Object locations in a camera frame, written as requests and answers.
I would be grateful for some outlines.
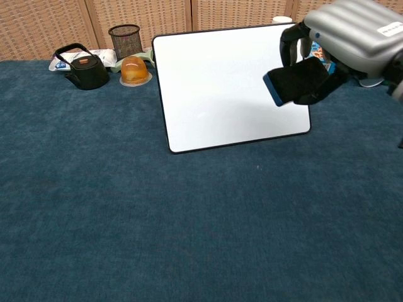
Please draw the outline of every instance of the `sticker label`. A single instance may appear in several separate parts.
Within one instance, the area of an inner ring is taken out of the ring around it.
[[[394,36],[402,31],[403,31],[403,23],[401,22],[393,22],[387,26],[378,28],[378,32],[380,32],[384,36]]]

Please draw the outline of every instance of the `plastic bag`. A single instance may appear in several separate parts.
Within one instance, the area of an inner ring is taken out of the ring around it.
[[[103,65],[105,67],[114,67],[116,65],[117,59],[116,59],[116,53],[114,50],[112,50],[112,49],[96,49],[96,50],[90,50],[90,52],[93,53],[94,55],[99,56],[99,58],[101,59]],[[88,53],[86,53],[86,52],[65,52],[62,54],[62,57],[66,61],[68,61],[68,63],[71,63],[73,60],[80,58],[80,57],[85,57],[87,55],[88,55]],[[49,65],[49,70],[50,71],[55,71],[55,70],[69,71],[70,65],[66,64],[63,61],[60,61],[57,57],[54,57]]]

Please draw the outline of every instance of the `wicker folding screen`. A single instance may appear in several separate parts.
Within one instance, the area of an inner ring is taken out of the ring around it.
[[[101,48],[113,48],[108,30],[131,23],[140,26],[143,48],[154,36],[191,30],[190,0],[86,0]]]
[[[0,60],[48,60],[73,42],[98,48],[84,0],[2,1],[0,25]]]
[[[312,9],[317,9],[323,4],[332,3],[335,0],[293,0],[292,18],[302,21],[305,15]],[[403,0],[377,0],[378,3],[403,14]]]
[[[270,24],[291,8],[292,0],[192,0],[193,30]]]

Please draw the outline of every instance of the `gray robot arm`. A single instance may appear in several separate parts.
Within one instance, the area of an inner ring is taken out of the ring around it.
[[[336,63],[335,72],[315,91],[294,101],[315,104],[354,75],[360,79],[383,77],[388,93],[403,104],[403,16],[371,0],[337,0],[308,13],[285,30],[280,40],[284,66],[309,55],[312,40]]]

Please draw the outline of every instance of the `whiteboard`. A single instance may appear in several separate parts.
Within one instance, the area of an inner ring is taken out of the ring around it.
[[[306,133],[309,107],[277,107],[263,76],[282,67],[293,24],[155,37],[169,149],[174,153]]]

